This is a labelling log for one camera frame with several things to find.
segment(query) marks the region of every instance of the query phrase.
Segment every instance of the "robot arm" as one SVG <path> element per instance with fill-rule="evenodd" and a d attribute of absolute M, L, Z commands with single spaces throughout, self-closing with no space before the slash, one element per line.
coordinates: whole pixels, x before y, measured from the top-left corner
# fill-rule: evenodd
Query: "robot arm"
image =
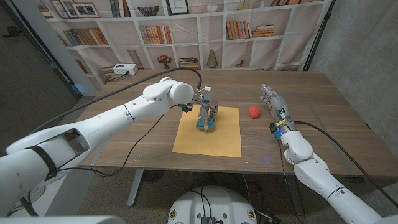
<path fill-rule="evenodd" d="M 298 180 L 326 199 L 346 223 L 376 223 L 382 220 L 377 212 L 329 173 L 326 162 L 313 152 L 311 144 L 296 130 L 283 97 L 265 84 L 262 84 L 261 90 L 261 100 L 267 103 L 277 120 L 276 126 L 270 125 L 271 132 L 276 133 L 277 138 L 280 135 L 282 144 L 289 147 L 284 156 L 287 162 L 294 165 Z"/>
<path fill-rule="evenodd" d="M 170 101 L 189 103 L 192 86 L 163 78 L 144 89 L 142 96 L 84 121 L 56 126 L 11 144 L 0 158 L 0 215 L 33 187 L 47 185 L 67 175 L 100 144 L 135 122 L 161 116 Z"/>

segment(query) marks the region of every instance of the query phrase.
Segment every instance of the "orange paper sheet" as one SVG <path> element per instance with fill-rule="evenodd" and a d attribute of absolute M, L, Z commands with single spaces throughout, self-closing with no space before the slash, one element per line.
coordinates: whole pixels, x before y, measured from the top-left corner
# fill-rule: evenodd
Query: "orange paper sheet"
<path fill-rule="evenodd" d="M 207 156 L 242 157 L 238 108 L 218 107 L 214 128 L 196 128 L 200 106 L 182 113 L 173 152 Z"/>

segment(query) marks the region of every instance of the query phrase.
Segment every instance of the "white box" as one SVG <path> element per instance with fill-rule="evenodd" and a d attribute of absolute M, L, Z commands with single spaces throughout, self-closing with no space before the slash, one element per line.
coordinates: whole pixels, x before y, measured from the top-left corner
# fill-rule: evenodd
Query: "white box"
<path fill-rule="evenodd" d="M 138 67 L 136 64 L 116 64 L 113 70 L 117 75 L 124 75 L 126 72 L 129 72 L 129 75 L 135 75 L 138 71 Z"/>

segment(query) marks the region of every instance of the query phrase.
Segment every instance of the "gray wall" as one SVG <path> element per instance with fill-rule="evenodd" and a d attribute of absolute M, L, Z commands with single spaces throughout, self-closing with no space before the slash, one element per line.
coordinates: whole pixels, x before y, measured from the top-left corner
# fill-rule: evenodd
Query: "gray wall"
<path fill-rule="evenodd" d="M 337 0 L 310 66 L 398 158 L 398 1 Z"/>

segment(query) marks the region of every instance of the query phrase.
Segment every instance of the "framed photo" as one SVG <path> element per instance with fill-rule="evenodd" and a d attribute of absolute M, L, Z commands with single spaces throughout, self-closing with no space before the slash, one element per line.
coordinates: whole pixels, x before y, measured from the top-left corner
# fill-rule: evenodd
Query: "framed photo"
<path fill-rule="evenodd" d="M 75 10 L 79 18 L 99 18 L 97 10 L 93 3 L 72 3 L 73 9 Z"/>
<path fill-rule="evenodd" d="M 54 9 L 56 10 L 56 12 L 58 13 L 58 15 L 60 15 L 61 18 L 69 19 L 68 13 L 60 1 L 51 0 L 51 4 L 54 7 Z"/>
<path fill-rule="evenodd" d="M 169 15 L 189 14 L 188 0 L 166 0 Z"/>
<path fill-rule="evenodd" d="M 62 6 L 65 8 L 65 10 L 67 11 L 69 18 L 79 18 L 77 16 L 77 13 L 73 9 L 73 6 L 72 6 L 73 0 L 60 0 L 60 2 L 62 4 Z"/>

